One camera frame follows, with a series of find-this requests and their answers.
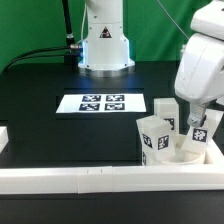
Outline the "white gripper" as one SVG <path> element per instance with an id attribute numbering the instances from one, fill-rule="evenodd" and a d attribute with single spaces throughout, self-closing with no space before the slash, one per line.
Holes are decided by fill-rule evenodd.
<path id="1" fill-rule="evenodd" d="M 224 97 L 224 41 L 194 34 L 182 55 L 174 88 L 177 96 L 192 103 L 187 123 L 202 127 L 205 103 Z"/>

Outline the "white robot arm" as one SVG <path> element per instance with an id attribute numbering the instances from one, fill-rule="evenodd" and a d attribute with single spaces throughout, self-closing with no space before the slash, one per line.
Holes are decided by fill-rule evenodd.
<path id="1" fill-rule="evenodd" d="M 123 0 L 86 0 L 88 35 L 78 67 L 98 76 L 134 66 L 123 34 Z M 191 21 L 195 32 L 181 53 L 175 93 L 190 103 L 188 124 L 201 127 L 211 101 L 224 106 L 224 0 L 212 0 Z"/>

